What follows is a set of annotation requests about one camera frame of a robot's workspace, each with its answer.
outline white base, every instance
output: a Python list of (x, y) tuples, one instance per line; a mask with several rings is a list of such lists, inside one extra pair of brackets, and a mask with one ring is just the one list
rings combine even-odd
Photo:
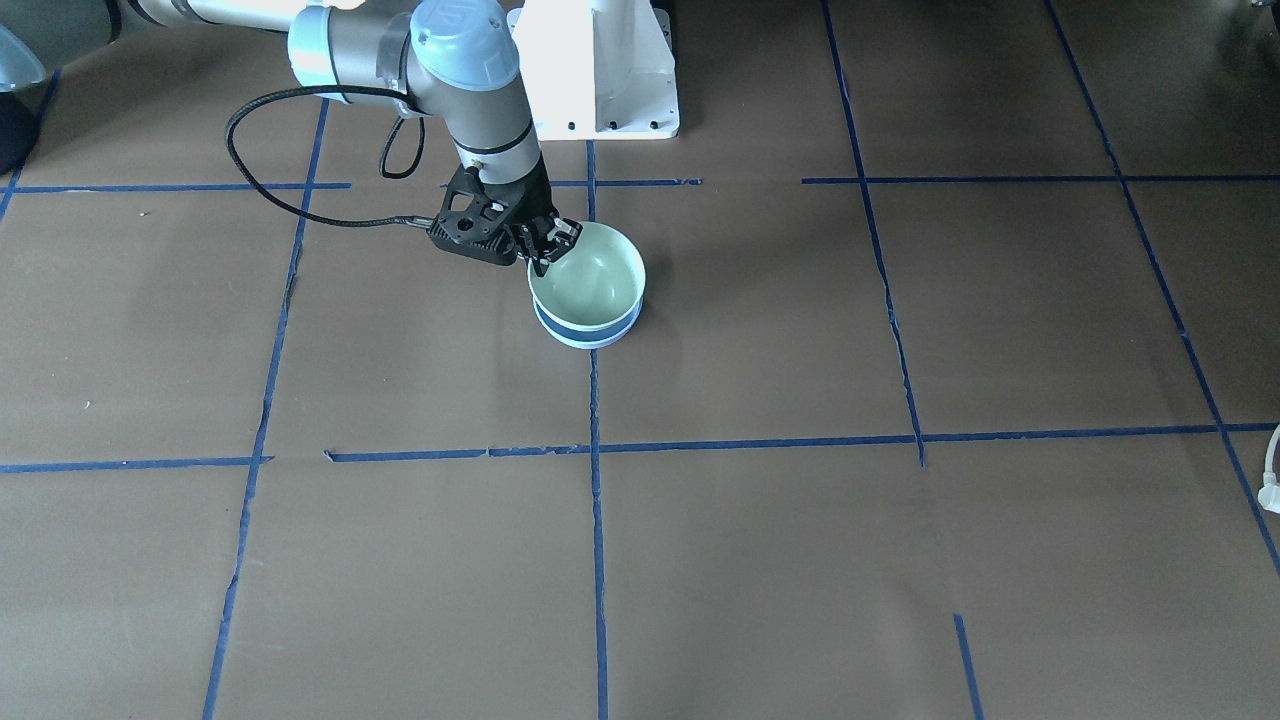
[(648, 0), (612, 6), (526, 0), (508, 13), (539, 140), (667, 140), (680, 129), (669, 15)]

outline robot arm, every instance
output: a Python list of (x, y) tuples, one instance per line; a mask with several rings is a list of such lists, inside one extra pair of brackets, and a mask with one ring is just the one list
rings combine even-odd
[[(439, 214), (425, 223), (449, 252), (509, 265), (547, 265), (581, 227), (559, 217), (520, 76), (516, 45), (495, 0), (0, 0), (0, 91), (38, 82), (137, 22), (218, 22), (284, 29), (305, 86), (333, 86), (342, 102), (439, 115), (461, 164)], [(360, 90), (393, 91), (385, 95)]]

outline gray surface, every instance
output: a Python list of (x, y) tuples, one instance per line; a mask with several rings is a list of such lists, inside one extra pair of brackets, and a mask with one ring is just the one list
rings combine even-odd
[[(29, 191), (239, 182), (223, 124), (293, 85), (279, 38), (155, 31), (64, 72), (0, 196), (0, 716), (1280, 715), (1280, 516), (1248, 500), (1276, 182), (1132, 183), (1221, 419), (1254, 423), (1219, 428), (1117, 183), (873, 184), (878, 256), (861, 187), (800, 183), (854, 173), (823, 4), (677, 4), (681, 136), (596, 170), (704, 182), (598, 188), (650, 284), (594, 383), (521, 269), (314, 223), (273, 366), (293, 218)], [(868, 172), (1110, 172), (1043, 3), (832, 5)], [(1055, 4), (1125, 172), (1280, 167), (1253, 123), (1280, 41), (1243, 5)], [(319, 108), (244, 126), (265, 179), (305, 181)], [(434, 209), (453, 151), (433, 124), (420, 174), (375, 179), (389, 124), (330, 106), (316, 177), (352, 187), (312, 209)], [(588, 219), (586, 147), (548, 161)], [(118, 462), (184, 457), (239, 465)]]
[(0, 482), (5, 717), (200, 717), (244, 469)]
[(261, 478), (219, 717), (595, 716), (586, 457)]

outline metal band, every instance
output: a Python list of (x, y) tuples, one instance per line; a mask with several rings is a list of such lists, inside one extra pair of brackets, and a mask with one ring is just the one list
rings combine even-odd
[(169, 0), (169, 3), (173, 4), (174, 10), (178, 10), (178, 14), (193, 23), (216, 24), (201, 18), (200, 13), (191, 9), (191, 3), (187, 3), (187, 0)]
[(164, 27), (161, 23), (156, 22), (156, 19), (152, 18), (150, 13), (142, 9), (142, 5), (138, 3), (138, 0), (129, 0), (129, 6), (133, 8), (133, 12), (141, 15), (142, 19), (147, 20), (148, 23)]
[(534, 132), (534, 122), (529, 120), (529, 127), (525, 128), (525, 132), (520, 133), (520, 137), (517, 137), (516, 140), (512, 140), (511, 142), (508, 142), (508, 143), (506, 143), (506, 145), (503, 145), (500, 147), (490, 147), (490, 149), (481, 150), (481, 149), (476, 149), (476, 147), (468, 147), (466, 145), (462, 145), (461, 142), (456, 142), (454, 145), (457, 145), (462, 150), (466, 150), (467, 152), (472, 152), (475, 155), (497, 155), (499, 152), (506, 152), (506, 151), (511, 150), (512, 147), (520, 145), (521, 142), (525, 141), (526, 137), (529, 137), (529, 133), (531, 133), (531, 132)]
[(108, 40), (108, 45), (115, 42), (120, 38), (120, 33), (124, 32), (124, 20), (120, 18), (120, 6), (116, 5), (115, 0), (102, 0), (106, 4), (106, 14), (111, 18), (111, 40)]

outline light blue cap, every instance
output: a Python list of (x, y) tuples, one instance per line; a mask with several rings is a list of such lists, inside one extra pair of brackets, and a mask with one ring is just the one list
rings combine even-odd
[(45, 65), (27, 44), (0, 26), (0, 92), (22, 90), (45, 79)]
[[(333, 8), (308, 5), (289, 24), (289, 64), (293, 65), (293, 77), (305, 87), (338, 85), (338, 74), (333, 69), (333, 50), (329, 47), (332, 13)], [(347, 102), (346, 97), (332, 92), (321, 97)]]
[(425, 0), (410, 18), (413, 55), (462, 90), (498, 90), (520, 74), (520, 53), (495, 0)]

